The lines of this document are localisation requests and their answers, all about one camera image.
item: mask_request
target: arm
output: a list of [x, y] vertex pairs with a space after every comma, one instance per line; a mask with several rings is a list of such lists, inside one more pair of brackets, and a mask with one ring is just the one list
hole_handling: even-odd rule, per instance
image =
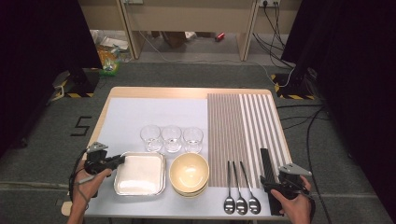
[[[308, 180], [301, 176], [304, 182], [304, 186], [311, 190], [311, 184]], [[271, 193], [277, 198], [282, 204], [282, 210], [280, 214], [287, 214], [291, 223], [293, 224], [309, 224], [310, 213], [311, 213], [311, 202], [304, 195], [299, 194], [295, 199], [289, 200], [285, 198], [279, 191], [272, 189]]]
[[78, 181], [90, 177], [87, 172], [83, 169], [84, 161], [81, 161], [78, 165], [78, 174], [75, 180], [75, 186], [73, 190], [73, 205], [70, 211], [70, 217], [67, 220], [68, 224], [80, 224], [83, 222], [84, 213], [87, 208], [88, 202], [91, 197], [97, 192], [100, 185], [106, 176], [111, 175], [110, 169], [105, 169], [100, 174], [96, 175], [94, 179], [85, 183], [79, 184]]

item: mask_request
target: metal spoon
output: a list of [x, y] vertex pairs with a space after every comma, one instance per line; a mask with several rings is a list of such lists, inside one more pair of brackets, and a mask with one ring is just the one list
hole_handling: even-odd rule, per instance
[[238, 191], [239, 191], [239, 198], [238, 200], [236, 200], [236, 211], [239, 213], [239, 215], [244, 215], [248, 212], [248, 204], [247, 201], [245, 201], [245, 199], [242, 198], [241, 188], [239, 187], [238, 176], [236, 174], [236, 167], [234, 162], [233, 162], [233, 173], [235, 174], [236, 185], [238, 186]]
[[242, 171], [244, 172], [248, 188], [250, 189], [250, 199], [248, 200], [248, 207], [249, 207], [251, 213], [257, 215], [262, 210], [262, 205], [260, 204], [259, 200], [253, 196], [253, 192], [251, 191], [250, 183], [248, 182], [247, 172], [245, 171], [244, 163], [242, 163], [242, 162], [241, 162], [241, 167], [242, 167]]
[[235, 211], [235, 202], [233, 201], [233, 198], [231, 197], [231, 184], [230, 184], [230, 179], [231, 179], [231, 167], [230, 167], [230, 162], [227, 162], [227, 183], [228, 183], [228, 197], [225, 199], [224, 202], [224, 211], [227, 214], [232, 214]]

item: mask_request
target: striped mat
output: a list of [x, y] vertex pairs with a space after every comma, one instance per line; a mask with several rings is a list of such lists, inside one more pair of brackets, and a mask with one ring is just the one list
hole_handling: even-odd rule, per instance
[[[260, 148], [268, 148], [274, 175], [277, 167], [291, 163], [289, 149], [270, 94], [208, 94], [209, 187], [227, 187], [227, 161], [236, 165], [239, 185], [261, 187], [264, 174]], [[232, 187], [236, 187], [233, 168]]]

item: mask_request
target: drinking glass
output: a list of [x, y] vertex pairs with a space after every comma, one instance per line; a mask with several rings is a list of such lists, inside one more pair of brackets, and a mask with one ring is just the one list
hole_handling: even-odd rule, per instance
[[145, 143], [147, 151], [159, 151], [163, 147], [161, 129], [157, 125], [147, 125], [140, 131], [140, 138]]
[[175, 153], [181, 149], [181, 130], [175, 125], [163, 128], [162, 136], [166, 151]]
[[184, 149], [186, 152], [199, 153], [202, 149], [202, 141], [204, 133], [196, 127], [187, 128], [183, 132], [183, 140], [185, 142]]

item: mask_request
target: beige bowl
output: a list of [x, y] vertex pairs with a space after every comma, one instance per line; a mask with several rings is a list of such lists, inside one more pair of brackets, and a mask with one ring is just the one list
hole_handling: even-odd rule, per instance
[[209, 178], [209, 165], [199, 154], [181, 154], [172, 162], [169, 178], [176, 191], [194, 193], [205, 186]]
[[205, 184], [201, 189], [199, 189], [198, 191], [195, 191], [195, 192], [193, 192], [193, 193], [181, 192], [181, 191], [178, 191], [178, 190], [175, 189], [175, 188], [174, 188], [174, 190], [175, 190], [175, 192], [177, 192], [178, 194], [180, 194], [180, 195], [183, 196], [183, 197], [186, 197], [186, 198], [194, 198], [194, 197], [200, 195], [202, 192], [204, 192], [204, 190], [206, 189], [206, 187], [207, 187], [207, 182], [206, 182], [206, 184]]

